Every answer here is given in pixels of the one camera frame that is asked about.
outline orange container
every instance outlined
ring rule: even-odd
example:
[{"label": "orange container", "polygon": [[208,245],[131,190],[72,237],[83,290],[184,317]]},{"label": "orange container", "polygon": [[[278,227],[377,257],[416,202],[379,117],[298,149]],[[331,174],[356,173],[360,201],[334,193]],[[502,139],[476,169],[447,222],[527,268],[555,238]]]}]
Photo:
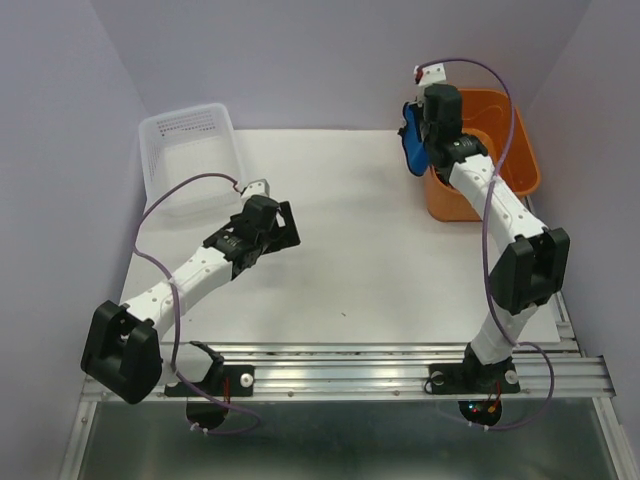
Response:
[{"label": "orange container", "polygon": [[[460,89],[462,94],[463,130],[475,135],[489,150],[496,163],[509,134],[509,101],[497,90]],[[511,149],[500,170],[511,190],[523,198],[540,184],[540,171],[524,129],[520,111],[516,108],[516,128]],[[441,222],[477,222],[480,217],[457,190],[442,183],[433,167],[425,175],[427,210]]]}]

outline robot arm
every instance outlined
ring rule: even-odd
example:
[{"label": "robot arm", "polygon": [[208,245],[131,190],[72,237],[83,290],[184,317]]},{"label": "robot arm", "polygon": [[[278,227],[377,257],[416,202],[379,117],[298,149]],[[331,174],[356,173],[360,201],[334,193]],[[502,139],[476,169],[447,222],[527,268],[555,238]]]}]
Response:
[{"label": "robot arm", "polygon": [[[177,381],[169,362],[171,348],[159,343],[175,318],[169,282],[177,287],[184,314],[252,267],[261,255],[300,244],[289,203],[269,198],[266,180],[250,184],[242,202],[242,213],[205,239],[171,280],[122,305],[107,301],[98,307],[82,355],[84,372],[129,403],[140,402],[157,384]],[[197,343],[181,349],[178,357],[181,370],[194,382],[202,380],[218,360],[215,352]]]},{"label": "robot arm", "polygon": [[[417,176],[432,166],[438,178],[464,195],[482,218],[493,162],[477,137],[463,133],[462,96],[452,85],[433,83],[444,80],[438,75],[417,76],[417,100],[404,106],[406,125],[399,133],[407,165]],[[569,237],[532,215],[502,178],[494,182],[489,233],[500,257],[490,274],[490,293],[501,325],[517,339],[538,306],[562,287]],[[496,382],[503,393],[518,392],[517,383],[505,382],[506,372],[515,370],[512,350],[489,313],[467,346],[462,364],[430,366],[431,393],[490,393]]]}]

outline glass panel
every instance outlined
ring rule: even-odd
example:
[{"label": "glass panel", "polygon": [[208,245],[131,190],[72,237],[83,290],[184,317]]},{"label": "glass panel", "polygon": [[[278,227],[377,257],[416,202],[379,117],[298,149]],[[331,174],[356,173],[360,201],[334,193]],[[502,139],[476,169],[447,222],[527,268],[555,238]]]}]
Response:
[{"label": "glass panel", "polygon": [[[535,412],[509,401],[501,423]],[[262,428],[240,437],[189,431],[184,404],[101,403],[81,478],[575,479],[616,478],[590,399],[554,400],[533,425],[484,433],[424,403],[253,405]],[[457,414],[457,403],[438,408]],[[238,426],[243,418],[229,418]]]}]

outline white bin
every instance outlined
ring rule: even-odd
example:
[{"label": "white bin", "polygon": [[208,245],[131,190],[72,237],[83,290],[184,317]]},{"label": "white bin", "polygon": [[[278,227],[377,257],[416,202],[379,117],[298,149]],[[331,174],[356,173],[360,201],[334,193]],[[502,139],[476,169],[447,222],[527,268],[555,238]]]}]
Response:
[{"label": "white bin", "polygon": [[[213,103],[148,118],[140,124],[140,151],[147,205],[178,183],[201,173],[225,173],[245,186],[245,170],[224,105]],[[159,207],[186,215],[238,201],[225,179],[203,178]]]}]

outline white table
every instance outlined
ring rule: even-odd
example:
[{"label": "white table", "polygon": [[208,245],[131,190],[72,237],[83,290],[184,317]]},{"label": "white table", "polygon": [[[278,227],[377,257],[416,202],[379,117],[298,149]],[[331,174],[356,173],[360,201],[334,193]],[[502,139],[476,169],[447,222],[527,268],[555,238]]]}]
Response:
[{"label": "white table", "polygon": [[[183,319],[206,342],[466,343],[485,318],[479,223],[441,223],[426,210],[391,131],[239,131],[250,178],[291,202],[302,243],[259,259]],[[240,204],[199,217],[149,218],[139,247],[175,269]],[[492,251],[495,261],[495,250]],[[122,301],[161,274],[134,257]],[[555,305],[522,340],[559,341]],[[173,330],[165,337],[169,340]]]}]

